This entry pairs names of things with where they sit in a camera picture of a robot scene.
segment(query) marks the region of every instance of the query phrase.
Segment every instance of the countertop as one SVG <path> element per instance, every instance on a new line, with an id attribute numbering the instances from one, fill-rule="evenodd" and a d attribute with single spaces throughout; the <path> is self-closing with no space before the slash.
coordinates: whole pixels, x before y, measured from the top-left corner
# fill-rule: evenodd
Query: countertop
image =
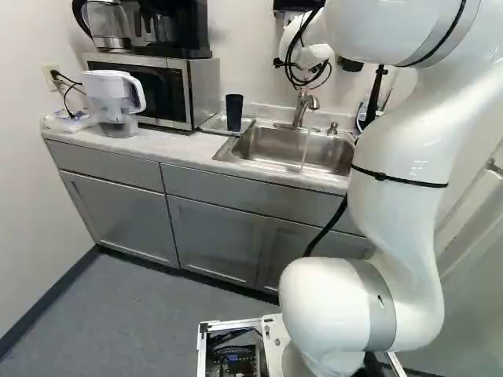
<path id="1" fill-rule="evenodd" d="M 99 126 L 75 134 L 59 134 L 42 130 L 44 139 L 119 153 L 180 167 L 189 167 L 234 177 L 248 178 L 329 194 L 344 195 L 350 178 L 327 174 L 324 177 L 305 176 L 296 173 L 258 169 L 235 163 L 213 160 L 215 153 L 227 141 L 227 136 L 204 134 L 180 134 L 179 132 L 141 128 L 134 137 L 119 139 L 107 137 Z"/>

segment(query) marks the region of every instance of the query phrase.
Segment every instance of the electrical outlet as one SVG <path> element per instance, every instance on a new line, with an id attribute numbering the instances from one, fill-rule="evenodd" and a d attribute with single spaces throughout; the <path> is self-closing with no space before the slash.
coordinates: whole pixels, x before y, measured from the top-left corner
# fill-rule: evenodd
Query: electrical outlet
<path id="1" fill-rule="evenodd" d="M 54 81 L 54 78 L 53 78 L 53 76 L 50 73 L 53 69 L 59 71 L 60 70 L 60 66 L 59 65 L 55 65 L 55 64 L 43 65 L 42 66 L 42 73 L 44 74 L 44 79 L 46 80 L 46 84 L 49 87 L 49 90 L 51 92 L 56 92 L 57 91 L 57 84 Z"/>

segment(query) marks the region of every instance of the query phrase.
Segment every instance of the kettle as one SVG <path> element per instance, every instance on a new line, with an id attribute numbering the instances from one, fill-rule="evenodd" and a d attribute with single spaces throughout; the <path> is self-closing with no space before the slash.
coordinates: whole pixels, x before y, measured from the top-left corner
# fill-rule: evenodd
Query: kettle
<path id="1" fill-rule="evenodd" d="M 120 0 L 73 0 L 72 12 L 80 28 L 100 51 L 128 51 L 129 23 Z"/>
<path id="2" fill-rule="evenodd" d="M 131 137 L 138 133 L 135 114 L 144 111 L 147 105 L 140 80 L 123 71 L 84 71 L 83 85 L 90 107 L 107 136 Z"/>

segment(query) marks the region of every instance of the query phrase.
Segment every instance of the stainless steel sink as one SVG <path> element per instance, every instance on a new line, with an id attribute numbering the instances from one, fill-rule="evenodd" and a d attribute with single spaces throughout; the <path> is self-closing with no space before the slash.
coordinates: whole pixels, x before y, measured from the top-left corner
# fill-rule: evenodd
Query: stainless steel sink
<path id="1" fill-rule="evenodd" d="M 308 136 L 304 128 L 258 122 L 238 139 L 230 138 L 213 159 L 303 175 L 347 176 L 354 154 L 352 141 L 347 133 L 326 135 L 314 130 Z"/>

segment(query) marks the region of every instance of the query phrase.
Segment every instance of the microwave door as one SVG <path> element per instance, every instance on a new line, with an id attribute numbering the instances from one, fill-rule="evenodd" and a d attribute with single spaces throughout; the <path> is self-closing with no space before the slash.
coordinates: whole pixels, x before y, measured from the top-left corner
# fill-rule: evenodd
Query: microwave door
<path id="1" fill-rule="evenodd" d="M 183 130 L 192 129 L 190 97 L 185 93 L 184 71 L 177 68 L 149 67 L 136 64 L 119 64 L 88 61 L 89 69 L 115 69 L 129 72 L 140 80 L 147 100 L 146 109 L 140 113 L 140 122 L 169 126 Z"/>

